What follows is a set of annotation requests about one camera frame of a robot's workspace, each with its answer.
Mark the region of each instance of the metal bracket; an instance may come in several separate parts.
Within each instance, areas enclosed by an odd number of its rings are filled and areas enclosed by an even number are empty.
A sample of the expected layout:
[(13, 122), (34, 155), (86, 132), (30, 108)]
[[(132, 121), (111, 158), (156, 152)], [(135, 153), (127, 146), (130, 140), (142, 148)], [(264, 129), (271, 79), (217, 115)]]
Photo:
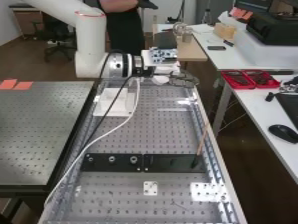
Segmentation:
[(144, 171), (148, 173), (205, 173), (204, 160), (199, 157), (195, 167), (196, 155), (183, 154), (146, 154)]
[(142, 172), (142, 154), (88, 153), (82, 171), (84, 172)]

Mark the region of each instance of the white box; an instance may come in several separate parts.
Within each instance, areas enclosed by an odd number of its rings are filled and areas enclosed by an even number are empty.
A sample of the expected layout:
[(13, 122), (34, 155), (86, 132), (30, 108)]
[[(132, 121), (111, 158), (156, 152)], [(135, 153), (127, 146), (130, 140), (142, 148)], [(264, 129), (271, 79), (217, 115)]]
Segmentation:
[(257, 66), (298, 69), (298, 46), (265, 45), (247, 30), (235, 36), (236, 48)]
[[(100, 95), (99, 103), (96, 105), (94, 116), (104, 116), (119, 91), (120, 88), (104, 89)], [(135, 101), (136, 101), (136, 93), (130, 93), (128, 88), (124, 88), (107, 116), (128, 117), (134, 112)]]

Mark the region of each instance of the office chair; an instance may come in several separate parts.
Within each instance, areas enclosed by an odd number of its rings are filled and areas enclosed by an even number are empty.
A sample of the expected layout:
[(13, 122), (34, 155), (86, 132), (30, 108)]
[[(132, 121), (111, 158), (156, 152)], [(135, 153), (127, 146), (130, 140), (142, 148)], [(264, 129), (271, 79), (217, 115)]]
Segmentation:
[[(39, 22), (32, 22), (35, 26), (35, 35), (40, 40), (52, 41), (56, 46), (48, 47), (44, 50), (44, 60), (50, 62), (50, 57), (60, 52), (64, 54), (67, 59), (71, 61), (72, 57), (70, 55), (70, 50), (76, 50), (76, 38), (75, 34), (72, 34), (68, 30), (68, 25), (58, 20), (56, 18), (51, 17), (50, 15), (44, 14), (44, 29), (39, 29)], [(67, 40), (72, 40), (72, 46), (67, 46), (62, 42), (67, 42)]]

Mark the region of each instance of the hand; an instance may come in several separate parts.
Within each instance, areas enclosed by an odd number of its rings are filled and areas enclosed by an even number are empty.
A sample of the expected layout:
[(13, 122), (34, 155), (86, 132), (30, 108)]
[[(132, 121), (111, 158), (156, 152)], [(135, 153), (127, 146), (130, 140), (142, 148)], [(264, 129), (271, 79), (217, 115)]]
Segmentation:
[(126, 12), (138, 7), (138, 0), (100, 0), (106, 12)]

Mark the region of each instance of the computer monitor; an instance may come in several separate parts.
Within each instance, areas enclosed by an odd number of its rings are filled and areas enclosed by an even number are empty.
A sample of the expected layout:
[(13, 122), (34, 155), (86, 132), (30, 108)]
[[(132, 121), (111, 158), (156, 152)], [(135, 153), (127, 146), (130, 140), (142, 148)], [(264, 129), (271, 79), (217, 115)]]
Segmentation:
[(269, 11), (273, 0), (236, 0), (236, 7), (252, 12)]

